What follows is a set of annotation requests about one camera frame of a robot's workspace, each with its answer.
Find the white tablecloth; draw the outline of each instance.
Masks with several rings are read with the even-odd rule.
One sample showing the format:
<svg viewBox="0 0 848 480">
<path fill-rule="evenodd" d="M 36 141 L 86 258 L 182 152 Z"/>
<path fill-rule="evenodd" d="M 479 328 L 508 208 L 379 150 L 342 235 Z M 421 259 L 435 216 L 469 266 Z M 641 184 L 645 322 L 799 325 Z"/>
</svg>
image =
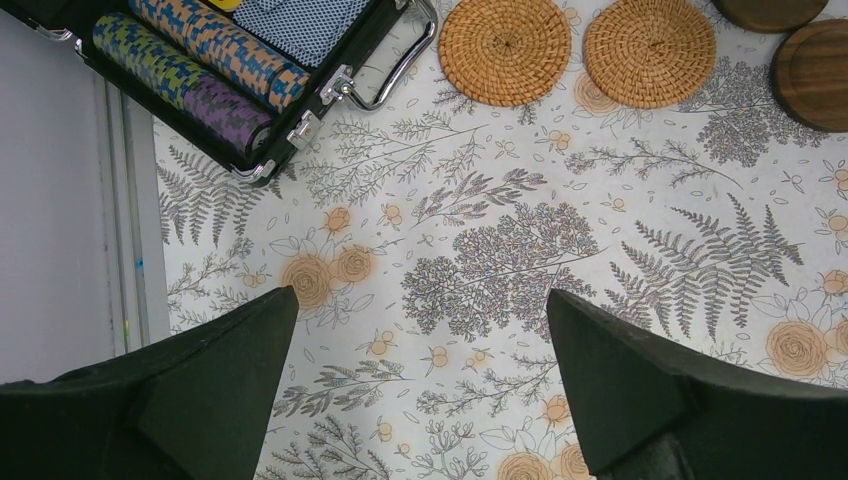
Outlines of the white tablecloth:
<svg viewBox="0 0 848 480">
<path fill-rule="evenodd" d="M 433 47 L 381 112 L 337 106 L 265 189 L 157 125 L 173 332 L 278 285 L 303 307 L 257 478 L 585 480 L 551 288 L 746 368 L 848 386 L 846 136 L 775 105 L 783 36 L 697 1 L 715 73 L 667 109 L 599 94 L 578 47 L 542 101 L 479 105 Z M 579 46 L 598 5 L 562 8 Z M 834 1 L 823 17 L 844 15 Z M 406 18 L 366 76 L 420 30 Z"/>
</svg>

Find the round wicker trivet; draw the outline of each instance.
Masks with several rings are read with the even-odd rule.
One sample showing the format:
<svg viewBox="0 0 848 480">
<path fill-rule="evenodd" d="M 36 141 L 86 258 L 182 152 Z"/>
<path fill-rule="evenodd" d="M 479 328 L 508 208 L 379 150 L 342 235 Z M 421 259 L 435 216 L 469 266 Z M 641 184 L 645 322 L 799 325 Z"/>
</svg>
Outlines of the round wicker trivet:
<svg viewBox="0 0 848 480">
<path fill-rule="evenodd" d="M 544 97 L 571 55 L 568 19 L 551 0 L 462 0 L 439 39 L 439 59 L 457 90 L 502 107 Z"/>
<path fill-rule="evenodd" d="M 598 88 L 636 108 L 692 96 L 715 58 L 712 26 L 687 0 L 618 0 L 589 26 L 584 54 Z"/>
</svg>

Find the gray wall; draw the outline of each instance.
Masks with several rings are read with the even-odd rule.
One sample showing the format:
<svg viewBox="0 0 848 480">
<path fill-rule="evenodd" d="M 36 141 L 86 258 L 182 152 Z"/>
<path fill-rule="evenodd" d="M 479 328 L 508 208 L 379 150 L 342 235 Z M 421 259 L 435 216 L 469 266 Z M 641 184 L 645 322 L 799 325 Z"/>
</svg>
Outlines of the gray wall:
<svg viewBox="0 0 848 480">
<path fill-rule="evenodd" d="M 0 12 L 0 383 L 114 355 L 94 78 Z"/>
</svg>

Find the black suitcase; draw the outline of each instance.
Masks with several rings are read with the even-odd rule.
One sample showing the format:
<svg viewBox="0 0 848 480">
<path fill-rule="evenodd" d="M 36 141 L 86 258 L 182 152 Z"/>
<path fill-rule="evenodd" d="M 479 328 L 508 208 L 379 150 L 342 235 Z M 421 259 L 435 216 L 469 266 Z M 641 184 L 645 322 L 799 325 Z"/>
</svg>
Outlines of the black suitcase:
<svg viewBox="0 0 848 480">
<path fill-rule="evenodd" d="M 191 1 L 202 1 L 210 9 L 226 15 L 226 12 L 215 8 L 215 2 L 220 0 Z M 331 6 L 327 0 L 314 1 Z M 0 0 L 0 7 L 51 40 L 74 41 L 77 53 L 88 66 L 203 150 L 235 178 L 255 186 L 266 185 L 299 150 L 309 147 L 311 140 L 323 125 L 322 118 L 334 103 L 347 99 L 351 105 L 364 111 L 380 109 L 401 83 L 400 80 L 407 70 L 433 42 L 438 29 L 438 14 L 431 0 L 367 0 L 361 13 L 317 67 L 306 67 L 294 60 L 295 65 L 308 73 L 308 80 L 302 86 L 300 95 L 286 105 L 282 112 L 272 112 L 266 108 L 268 114 L 273 114 L 267 138 L 252 152 L 245 154 L 211 134 L 206 126 L 161 98 L 137 76 L 130 74 L 95 48 L 93 31 L 95 24 L 104 15 L 118 12 L 138 19 L 137 16 L 133 17 L 128 0 Z M 410 7 L 417 7 L 423 12 L 427 21 L 424 33 L 395 65 L 376 97 L 373 100 L 363 98 L 357 93 L 352 78 L 404 11 Z M 139 23 L 150 27 L 142 19 L 138 20 Z M 173 43 L 167 35 L 156 32 L 153 28 L 150 30 L 168 41 L 169 45 L 192 56 L 181 45 Z M 270 46 L 264 39 L 259 40 Z M 271 48 L 287 59 L 293 58 L 276 47 Z M 239 90 L 239 86 L 231 79 L 220 75 L 211 67 L 209 70 L 220 80 Z M 240 93 L 249 97 L 243 90 L 242 88 Z"/>
</svg>

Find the floral pattern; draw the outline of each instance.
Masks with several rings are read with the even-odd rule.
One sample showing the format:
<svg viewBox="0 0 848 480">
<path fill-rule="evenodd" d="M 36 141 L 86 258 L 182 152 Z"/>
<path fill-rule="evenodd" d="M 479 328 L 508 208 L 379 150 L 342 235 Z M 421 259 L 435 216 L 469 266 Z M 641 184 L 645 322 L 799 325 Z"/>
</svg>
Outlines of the floral pattern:
<svg viewBox="0 0 848 480">
<path fill-rule="evenodd" d="M 848 388 L 848 136 L 774 102 L 782 36 L 692 1 L 718 60 L 667 109 L 611 101 L 579 48 L 545 98 L 481 105 L 433 47 L 382 111 L 334 107 L 261 189 L 157 122 L 172 332 L 275 286 L 300 300 L 257 479 L 592 478 L 548 341 L 555 288 L 725 362 Z M 557 0 L 576 39 L 610 3 Z M 407 20 L 362 88 L 420 34 Z"/>
</svg>

